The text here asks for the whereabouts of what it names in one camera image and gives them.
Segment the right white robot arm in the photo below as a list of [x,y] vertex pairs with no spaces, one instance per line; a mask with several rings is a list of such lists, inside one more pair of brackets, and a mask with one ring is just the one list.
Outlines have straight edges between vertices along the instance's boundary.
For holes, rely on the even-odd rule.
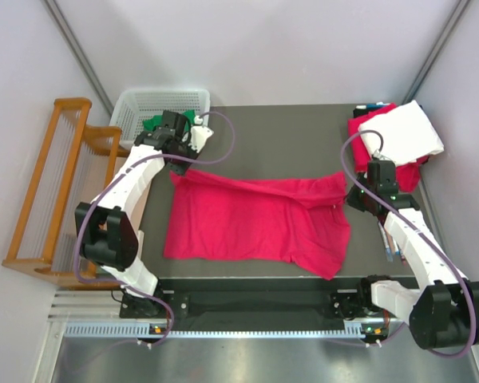
[[479,344],[479,282],[468,280],[445,255],[415,198],[399,191],[390,160],[371,160],[358,174],[347,204],[367,211],[402,250],[418,290],[394,278],[362,278],[357,307],[365,315],[386,310],[408,325],[417,345],[434,350]]

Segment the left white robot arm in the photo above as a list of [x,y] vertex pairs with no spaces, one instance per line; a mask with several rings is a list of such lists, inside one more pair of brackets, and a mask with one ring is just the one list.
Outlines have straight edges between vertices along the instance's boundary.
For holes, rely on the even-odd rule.
[[212,130],[202,118],[165,111],[151,130],[137,135],[129,155],[113,180],[92,202],[75,210],[77,242],[73,265],[80,259],[102,267],[138,297],[137,306],[157,316],[165,305],[156,292],[157,277],[141,261],[142,233],[132,224],[133,212],[152,179],[165,167],[183,174],[196,160]]

